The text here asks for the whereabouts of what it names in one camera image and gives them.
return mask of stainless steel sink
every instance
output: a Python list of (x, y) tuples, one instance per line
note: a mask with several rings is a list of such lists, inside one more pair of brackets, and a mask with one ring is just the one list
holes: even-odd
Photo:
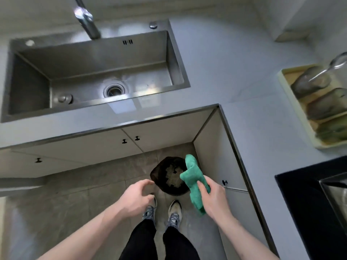
[(11, 40), (1, 122), (190, 87), (169, 21), (100, 32)]

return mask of tray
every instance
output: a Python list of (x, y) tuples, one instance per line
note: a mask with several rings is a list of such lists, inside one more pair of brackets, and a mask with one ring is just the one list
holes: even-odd
[(282, 69), (280, 72), (278, 72), (277, 76), (280, 81), (281, 86), (283, 87), (285, 93), (287, 94), (290, 103), (292, 104), (295, 113), (297, 114), (298, 118), (300, 119), (307, 135), (309, 136), (313, 146), (317, 149), (325, 149), (325, 148), (331, 148), (343, 144), (347, 144), (347, 140), (340, 141), (338, 143), (333, 143), (333, 144), (328, 144), (320, 139), (316, 138), (316, 129), (318, 128), (318, 125), (326, 122), (328, 120), (331, 120), (333, 118), (343, 116), (347, 114), (347, 112), (340, 113), (338, 115), (319, 120), (319, 121), (312, 121), (308, 120), (306, 117), (306, 106), (313, 100), (325, 95), (329, 91), (332, 91), (335, 88), (341, 88), (343, 87), (341, 83), (337, 80), (337, 78), (333, 75), (330, 74), (331, 77), (331, 83), (328, 87), (323, 88), (317, 92), (314, 92), (304, 98), (297, 99), (290, 88), (290, 86), (294, 83), (294, 81), (308, 68), (312, 66), (317, 66), (316, 64), (314, 65), (304, 65), (304, 66), (298, 66), (295, 68), (286, 68)]

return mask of leg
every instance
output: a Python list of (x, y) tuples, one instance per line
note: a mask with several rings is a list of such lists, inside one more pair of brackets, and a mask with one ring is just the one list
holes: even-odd
[(156, 207), (157, 201), (154, 199), (154, 204), (146, 208), (142, 222), (132, 231), (119, 260), (158, 260), (154, 243), (154, 235), (157, 231), (154, 224)]
[(169, 208), (167, 229), (163, 235), (165, 260), (199, 260), (199, 255), (192, 243), (179, 232), (182, 208), (179, 201), (173, 201)]

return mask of black pants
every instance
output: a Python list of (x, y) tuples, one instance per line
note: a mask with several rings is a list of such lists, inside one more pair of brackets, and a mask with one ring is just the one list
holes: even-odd
[[(156, 228), (152, 220), (143, 220), (132, 231), (119, 260), (157, 260), (154, 243)], [(169, 227), (163, 234), (165, 260), (199, 260), (199, 255), (189, 240), (176, 228)]]

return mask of white cabinet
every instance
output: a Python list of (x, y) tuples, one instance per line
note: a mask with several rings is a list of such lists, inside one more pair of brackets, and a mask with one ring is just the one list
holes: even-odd
[(87, 165), (10, 150), (0, 151), (0, 164), (0, 178), (36, 178)]
[(86, 164), (96, 164), (142, 153), (121, 129), (60, 140), (15, 151)]
[(222, 119), (216, 111), (194, 141), (202, 172), (223, 185), (247, 190)]
[(212, 112), (211, 109), (187, 115), (125, 127), (123, 130), (144, 151), (192, 142)]
[[(255, 238), (257, 238), (260, 242), (262, 242), (266, 247), (267, 241), (259, 222), (258, 216), (255, 212), (252, 200), (247, 192), (234, 191), (230, 189), (226, 189), (226, 194), (228, 198), (228, 203), (230, 206), (230, 210), (234, 217), (239, 220), (242, 226)], [(228, 238), (221, 232), (221, 238), (223, 242), (223, 246), (225, 249), (225, 253), (227, 255), (228, 260), (239, 259), (234, 247)]]

